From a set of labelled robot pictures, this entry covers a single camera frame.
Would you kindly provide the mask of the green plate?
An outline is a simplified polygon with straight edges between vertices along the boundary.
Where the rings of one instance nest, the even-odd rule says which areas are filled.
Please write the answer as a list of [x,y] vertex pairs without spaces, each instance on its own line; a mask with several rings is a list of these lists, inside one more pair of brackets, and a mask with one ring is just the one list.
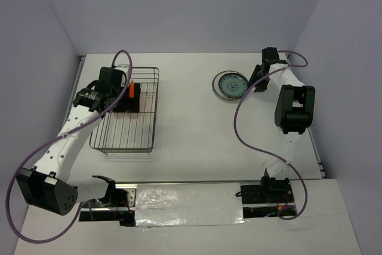
[[249,87],[246,77],[236,72],[224,73],[218,80],[218,88],[225,98],[241,99]]

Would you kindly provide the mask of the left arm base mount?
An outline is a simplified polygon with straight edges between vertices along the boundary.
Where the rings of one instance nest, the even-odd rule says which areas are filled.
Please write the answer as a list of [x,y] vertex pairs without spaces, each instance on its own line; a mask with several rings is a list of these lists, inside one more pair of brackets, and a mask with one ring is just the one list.
[[134,227],[136,199],[137,185],[118,184],[107,201],[92,199],[84,203],[79,221],[113,222],[123,227]]

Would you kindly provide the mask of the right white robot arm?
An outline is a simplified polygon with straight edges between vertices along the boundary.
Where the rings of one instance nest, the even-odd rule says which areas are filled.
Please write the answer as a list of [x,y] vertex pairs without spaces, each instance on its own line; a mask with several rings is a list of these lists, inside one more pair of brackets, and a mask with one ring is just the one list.
[[266,173],[270,178],[284,180],[291,173],[289,164],[292,163],[295,146],[313,122],[316,91],[293,74],[288,62],[279,57],[275,47],[262,49],[261,64],[255,67],[249,83],[255,84],[259,79],[262,81],[255,85],[256,93],[265,92],[270,82],[279,91],[274,122],[282,134],[281,157],[285,161],[275,160],[266,168]]

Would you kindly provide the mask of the orange sunburst plate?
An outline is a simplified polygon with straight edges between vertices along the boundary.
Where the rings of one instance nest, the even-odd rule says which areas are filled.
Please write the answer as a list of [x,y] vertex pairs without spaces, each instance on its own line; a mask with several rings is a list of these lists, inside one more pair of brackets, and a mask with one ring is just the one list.
[[226,102],[233,102],[233,101],[237,101],[237,100],[240,100],[240,99],[237,99],[237,100],[230,100],[228,98],[225,98],[225,96],[222,95],[222,93],[220,92],[219,88],[218,88],[218,80],[220,79],[220,77],[224,74],[224,73],[228,73],[228,72],[236,72],[236,71],[233,71],[233,70],[225,70],[225,71],[222,71],[220,73],[218,73],[214,79],[212,80],[212,91],[214,92],[214,94],[220,99],[220,100],[223,100],[223,101],[226,101]]

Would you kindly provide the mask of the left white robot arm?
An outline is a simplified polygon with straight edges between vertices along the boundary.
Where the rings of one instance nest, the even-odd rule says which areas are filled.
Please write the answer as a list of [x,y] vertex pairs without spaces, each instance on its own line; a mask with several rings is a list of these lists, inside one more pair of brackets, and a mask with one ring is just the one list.
[[82,201],[96,199],[105,207],[115,203],[117,191],[113,179],[93,175],[89,180],[74,183],[69,182],[69,176],[87,138],[129,94],[131,72],[102,67],[99,78],[77,92],[57,138],[32,168],[17,172],[17,183],[29,205],[64,216]]

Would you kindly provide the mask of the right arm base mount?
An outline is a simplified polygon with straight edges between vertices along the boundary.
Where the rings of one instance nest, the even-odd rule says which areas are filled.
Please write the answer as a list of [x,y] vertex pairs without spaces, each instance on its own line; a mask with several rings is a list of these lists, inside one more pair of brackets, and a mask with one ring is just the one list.
[[235,197],[241,199],[244,207],[276,207],[294,202],[289,179],[275,179],[267,173],[257,184],[241,185]]

